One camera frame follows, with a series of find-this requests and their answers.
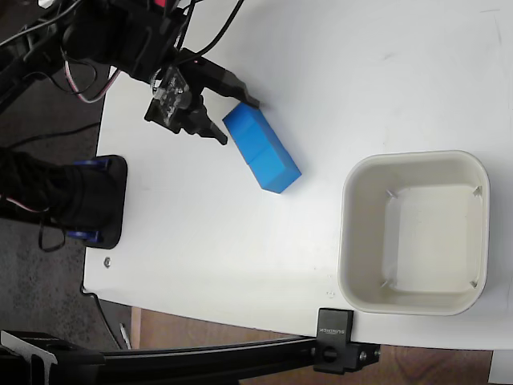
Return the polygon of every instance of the metal bracket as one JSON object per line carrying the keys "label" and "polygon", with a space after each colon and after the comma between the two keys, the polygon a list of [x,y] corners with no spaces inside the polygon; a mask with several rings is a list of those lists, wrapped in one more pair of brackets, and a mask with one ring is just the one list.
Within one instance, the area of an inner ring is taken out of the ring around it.
{"label": "metal bracket", "polygon": [[379,361],[380,346],[351,342],[352,329],[352,310],[319,310],[313,364],[315,371],[343,375],[346,371],[360,371]]}
{"label": "metal bracket", "polygon": [[[3,330],[0,342],[26,361],[30,368],[28,379],[32,385],[89,385],[95,383],[98,368],[105,364],[101,353],[45,333]],[[19,370],[17,375],[23,373],[26,372]]]}

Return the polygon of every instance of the blue bracket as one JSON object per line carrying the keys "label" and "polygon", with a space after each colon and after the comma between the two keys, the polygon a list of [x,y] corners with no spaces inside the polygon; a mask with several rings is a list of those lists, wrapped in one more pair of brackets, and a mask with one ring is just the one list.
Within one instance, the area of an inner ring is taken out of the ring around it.
{"label": "blue bracket", "polygon": [[68,231],[67,236],[92,243],[99,243],[101,241],[100,231]]}
{"label": "blue bracket", "polygon": [[110,164],[110,159],[97,159],[97,160],[79,160],[73,162],[75,166],[87,166],[97,168],[99,170],[107,170]]}

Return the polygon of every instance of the wooden floor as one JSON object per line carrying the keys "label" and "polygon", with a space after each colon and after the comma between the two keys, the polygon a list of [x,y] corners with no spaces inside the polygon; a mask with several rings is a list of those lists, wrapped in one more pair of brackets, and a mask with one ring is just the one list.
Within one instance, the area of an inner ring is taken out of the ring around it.
{"label": "wooden floor", "polygon": [[[151,311],[136,310],[132,320],[134,347],[200,347],[282,337],[196,321]],[[485,384],[491,364],[490,351],[445,351],[411,347],[382,347],[380,363],[344,376],[315,373],[311,367],[247,379],[243,384]]]}

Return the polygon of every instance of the square bowl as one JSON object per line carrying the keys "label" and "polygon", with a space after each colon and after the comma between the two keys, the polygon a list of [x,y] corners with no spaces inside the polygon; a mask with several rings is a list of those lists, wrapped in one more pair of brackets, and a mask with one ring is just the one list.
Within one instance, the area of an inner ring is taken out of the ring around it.
{"label": "square bowl", "polygon": [[371,156],[343,202],[338,281],[357,310],[454,315],[482,293],[490,181],[468,152]]}

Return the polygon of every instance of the blue cube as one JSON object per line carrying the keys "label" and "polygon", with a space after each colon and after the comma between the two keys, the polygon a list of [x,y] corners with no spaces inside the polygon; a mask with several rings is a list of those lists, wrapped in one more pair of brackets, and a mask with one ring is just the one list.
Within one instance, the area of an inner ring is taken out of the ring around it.
{"label": "blue cube", "polygon": [[261,111],[240,103],[223,121],[264,190],[281,193],[301,175]]}

